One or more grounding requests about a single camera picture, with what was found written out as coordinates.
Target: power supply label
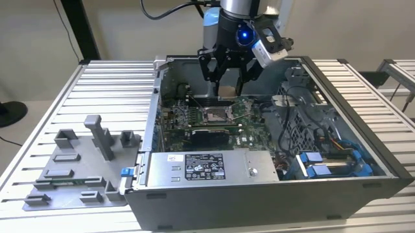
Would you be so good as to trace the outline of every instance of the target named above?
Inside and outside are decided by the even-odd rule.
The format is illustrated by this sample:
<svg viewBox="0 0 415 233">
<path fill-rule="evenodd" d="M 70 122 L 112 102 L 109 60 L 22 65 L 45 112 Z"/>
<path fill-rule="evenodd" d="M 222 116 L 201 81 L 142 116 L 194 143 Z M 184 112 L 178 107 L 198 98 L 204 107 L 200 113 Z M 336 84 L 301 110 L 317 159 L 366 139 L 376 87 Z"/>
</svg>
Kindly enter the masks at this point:
<svg viewBox="0 0 415 233">
<path fill-rule="evenodd" d="M 222 154 L 186 154 L 184 177 L 188 181 L 224 180 Z"/>
</svg>

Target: white wall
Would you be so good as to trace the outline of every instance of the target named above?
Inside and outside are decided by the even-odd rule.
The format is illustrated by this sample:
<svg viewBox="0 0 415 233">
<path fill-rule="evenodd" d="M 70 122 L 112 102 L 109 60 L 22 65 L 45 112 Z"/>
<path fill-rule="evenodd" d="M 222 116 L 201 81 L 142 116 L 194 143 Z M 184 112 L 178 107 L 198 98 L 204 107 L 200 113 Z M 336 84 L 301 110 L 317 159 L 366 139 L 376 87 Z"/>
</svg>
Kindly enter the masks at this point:
<svg viewBox="0 0 415 233">
<path fill-rule="evenodd" d="M 182 0 L 144 2 L 156 15 Z M 53 99 L 76 59 L 52 0 L 0 3 L 0 101 Z M 84 0 L 84 5 L 104 59 L 150 60 L 156 54 L 194 54 L 201 46 L 192 7 L 150 21 L 138 0 Z M 358 69 L 374 69 L 384 58 L 413 59 L 413 10 L 413 0 L 296 0 L 285 30 L 292 54 L 345 58 Z"/>
<path fill-rule="evenodd" d="M 0 101 L 53 99 L 76 64 L 52 0 L 0 0 Z"/>
<path fill-rule="evenodd" d="M 345 58 L 374 70 L 385 58 L 415 59 L 413 0 L 296 0 L 285 29 L 292 54 Z"/>
</svg>

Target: black fan stand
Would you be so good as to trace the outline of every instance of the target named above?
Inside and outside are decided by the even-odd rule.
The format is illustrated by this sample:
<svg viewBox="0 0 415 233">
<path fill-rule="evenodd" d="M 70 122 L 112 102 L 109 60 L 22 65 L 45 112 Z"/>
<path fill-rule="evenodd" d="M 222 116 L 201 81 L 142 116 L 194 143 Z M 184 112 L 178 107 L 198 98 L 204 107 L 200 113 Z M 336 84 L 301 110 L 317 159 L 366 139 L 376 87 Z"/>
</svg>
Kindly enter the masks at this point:
<svg viewBox="0 0 415 233">
<path fill-rule="evenodd" d="M 26 105 L 17 101 L 0 102 L 0 128 L 14 124 L 26 114 Z"/>
</svg>

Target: metal workbench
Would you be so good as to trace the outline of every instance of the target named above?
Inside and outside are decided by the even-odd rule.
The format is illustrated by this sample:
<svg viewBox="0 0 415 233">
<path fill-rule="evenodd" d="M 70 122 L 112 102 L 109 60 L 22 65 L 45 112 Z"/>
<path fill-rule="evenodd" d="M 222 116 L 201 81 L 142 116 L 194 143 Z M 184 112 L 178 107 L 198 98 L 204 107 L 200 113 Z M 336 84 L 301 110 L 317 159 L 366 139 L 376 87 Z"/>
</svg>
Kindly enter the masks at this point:
<svg viewBox="0 0 415 233">
<path fill-rule="evenodd" d="M 415 125 L 378 94 L 349 64 L 314 63 L 364 122 L 415 176 Z M 140 226 L 128 206 L 25 212 L 22 199 L 32 190 L 52 154 L 58 129 L 88 135 L 86 114 L 100 114 L 112 134 L 144 134 L 153 63 L 92 61 L 80 65 L 45 116 L 0 178 L 0 231 L 133 232 Z M 228 228 L 196 232 L 409 232 L 415 229 L 415 183 L 392 198 L 372 201 L 346 220 Z"/>
</svg>

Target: green circuit board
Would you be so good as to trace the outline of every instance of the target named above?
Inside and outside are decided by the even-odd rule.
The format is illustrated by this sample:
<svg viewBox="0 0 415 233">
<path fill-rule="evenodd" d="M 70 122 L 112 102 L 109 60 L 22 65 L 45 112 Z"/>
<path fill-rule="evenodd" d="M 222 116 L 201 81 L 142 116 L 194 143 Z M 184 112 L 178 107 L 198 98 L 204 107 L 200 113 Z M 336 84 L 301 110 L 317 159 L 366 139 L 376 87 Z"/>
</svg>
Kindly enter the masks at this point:
<svg viewBox="0 0 415 233">
<path fill-rule="evenodd" d="M 248 97 L 236 97 L 228 106 L 188 106 L 186 101 L 173 102 L 164 108 L 165 151 L 268 150 L 276 146 L 260 116 L 258 104 Z M 197 130 L 224 130 L 228 142 L 221 145 L 196 146 L 190 135 Z"/>
</svg>

